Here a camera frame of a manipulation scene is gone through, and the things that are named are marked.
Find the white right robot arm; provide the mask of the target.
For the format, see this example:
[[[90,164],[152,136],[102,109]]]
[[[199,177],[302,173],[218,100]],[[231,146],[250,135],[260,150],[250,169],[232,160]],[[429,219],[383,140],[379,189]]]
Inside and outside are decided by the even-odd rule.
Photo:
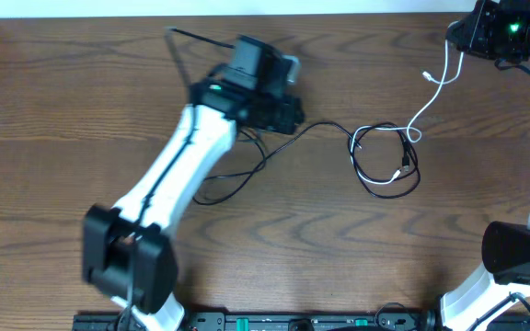
[[[446,38],[462,53],[492,60],[500,71],[530,58],[530,2],[479,0]],[[530,215],[525,225],[493,222],[482,238],[481,263],[427,312],[422,330],[484,330],[530,297]]]

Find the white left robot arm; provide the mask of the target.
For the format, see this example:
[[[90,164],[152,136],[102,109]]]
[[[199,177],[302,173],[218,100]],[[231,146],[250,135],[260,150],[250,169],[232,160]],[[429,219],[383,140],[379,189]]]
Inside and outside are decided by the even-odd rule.
[[[112,207],[92,206],[83,224],[82,277],[123,311],[119,328],[176,330],[185,310],[172,242],[179,221],[217,161],[248,127],[292,135],[304,120],[295,82],[209,75],[190,85],[189,101],[156,160]]]

